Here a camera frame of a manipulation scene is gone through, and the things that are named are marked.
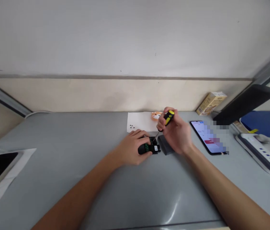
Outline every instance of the gray desk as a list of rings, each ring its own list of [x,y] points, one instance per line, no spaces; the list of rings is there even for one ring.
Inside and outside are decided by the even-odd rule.
[[[185,121],[206,120],[181,112]],[[6,151],[37,148],[0,200],[0,229],[30,229],[126,135],[127,113],[51,113],[29,117],[0,140]],[[211,156],[233,183],[270,214],[270,175],[229,137],[229,153]],[[86,229],[202,229],[224,226],[190,167],[175,154],[152,155],[110,177],[83,223]]]

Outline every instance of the white cable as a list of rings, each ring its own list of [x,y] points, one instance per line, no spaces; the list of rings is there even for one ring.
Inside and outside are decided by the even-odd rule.
[[[52,113],[52,112],[50,112],[50,111],[36,111],[36,112],[32,112],[32,113],[26,115],[24,119],[27,119],[29,116],[31,116],[35,113]]]

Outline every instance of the white device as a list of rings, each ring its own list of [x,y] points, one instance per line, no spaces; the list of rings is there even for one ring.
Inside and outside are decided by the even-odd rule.
[[[270,174],[270,150],[260,143],[257,134],[239,134],[235,136],[238,143],[253,157],[253,159]]]

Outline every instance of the right hand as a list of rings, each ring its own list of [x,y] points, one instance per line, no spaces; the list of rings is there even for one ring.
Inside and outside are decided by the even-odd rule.
[[[173,120],[165,126],[166,120],[164,116],[169,110],[174,112],[174,117]],[[166,141],[176,153],[187,154],[193,149],[190,125],[183,121],[176,109],[166,107],[164,112],[160,115],[156,127],[158,130],[163,130]]]

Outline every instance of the left hand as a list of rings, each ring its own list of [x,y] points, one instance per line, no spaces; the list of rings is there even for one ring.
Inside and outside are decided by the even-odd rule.
[[[139,155],[138,148],[144,143],[151,144],[149,134],[144,130],[137,129],[130,132],[109,155],[119,166],[139,165],[152,155],[151,151]]]

